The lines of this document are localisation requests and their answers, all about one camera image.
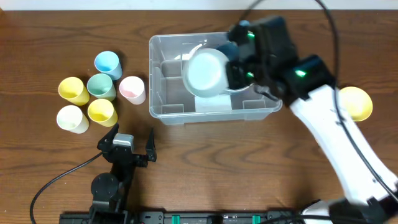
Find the plastic cup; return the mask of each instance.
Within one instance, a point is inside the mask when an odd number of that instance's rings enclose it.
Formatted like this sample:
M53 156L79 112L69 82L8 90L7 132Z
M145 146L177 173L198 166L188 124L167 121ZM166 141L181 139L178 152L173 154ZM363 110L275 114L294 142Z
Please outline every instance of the plastic cup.
M95 57L95 68L103 74L109 75L112 80L118 80L122 77L122 67L119 57L114 52L104 51Z
M357 87L346 87L340 90L340 100L354 121L364 121L373 111L371 97Z
M88 129L88 120L77 106L63 107L57 115L57 124L60 128L76 134L81 134Z
M138 77L123 79L119 85L119 91L134 105L140 105L146 99L144 82Z
M88 92L98 99L107 99L112 101L116 97L116 90L112 82L112 78L106 74L96 74L87 82Z
M118 115L109 100L98 99L88 106L88 116L94 122L105 127L112 127L118 122Z
M188 61L182 80L195 96L214 97L228 88L225 65L228 57L216 49L201 49Z
M78 106L85 105L90 99L90 94L83 82L76 77L69 77L58 86L58 94L67 101Z

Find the white cup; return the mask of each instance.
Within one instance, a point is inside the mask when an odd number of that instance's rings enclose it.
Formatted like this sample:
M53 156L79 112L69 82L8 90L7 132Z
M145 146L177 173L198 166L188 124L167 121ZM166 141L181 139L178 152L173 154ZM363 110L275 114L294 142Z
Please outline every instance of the white cup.
M126 77L119 85L119 91L134 105L140 105L146 99L144 82L138 77Z
M111 51L101 52L95 57L95 68L103 74L109 75L112 80L118 80L122 77L122 66L118 55Z
M74 105L65 106L58 112L57 124L60 128L76 134L84 133L88 129L88 119Z
M228 88L228 57L216 49L200 49L183 68L185 88L195 96L214 97Z

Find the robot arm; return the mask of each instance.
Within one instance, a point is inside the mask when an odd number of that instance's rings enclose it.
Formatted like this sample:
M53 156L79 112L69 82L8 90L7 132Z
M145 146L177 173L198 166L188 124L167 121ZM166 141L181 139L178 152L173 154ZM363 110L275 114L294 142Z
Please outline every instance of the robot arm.
M229 87L236 83L268 86L271 94L282 99L310 130L340 180L344 202L320 202L303 214L361 213L359 218L381 222L394 216L398 203L374 178L340 124L333 101L335 79L322 59L316 55L299 59L282 17L268 17L252 24L241 22L228 33L228 39L239 48L238 59L226 65ZM254 78L250 80L247 73L254 74ZM363 156L397 195L397 177L375 155L348 112L341 105L339 109Z
M321 86L309 93L309 99L299 98L294 101L290 109L317 140L332 164L350 203L367 205L372 197L382 200L388 193L375 180L347 138L337 118L333 94L334 89L330 86ZM396 192L397 177L375 155L348 112L342 106L340 108L355 143L388 187Z

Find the green connector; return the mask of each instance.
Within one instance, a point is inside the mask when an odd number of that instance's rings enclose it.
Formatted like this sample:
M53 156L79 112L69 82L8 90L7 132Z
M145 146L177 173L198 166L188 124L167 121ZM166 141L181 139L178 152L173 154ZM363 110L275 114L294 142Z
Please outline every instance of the green connector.
M172 216L172 224L180 224L180 216L179 215Z
M252 224L259 224L260 222L261 222L261 216L259 216L259 215L253 215Z

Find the pink cup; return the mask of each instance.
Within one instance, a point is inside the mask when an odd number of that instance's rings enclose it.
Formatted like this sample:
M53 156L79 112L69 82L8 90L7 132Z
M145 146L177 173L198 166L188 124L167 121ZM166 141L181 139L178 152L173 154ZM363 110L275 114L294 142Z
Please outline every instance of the pink cup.
M119 85L119 92L134 105L146 99L144 82L138 77L126 77Z

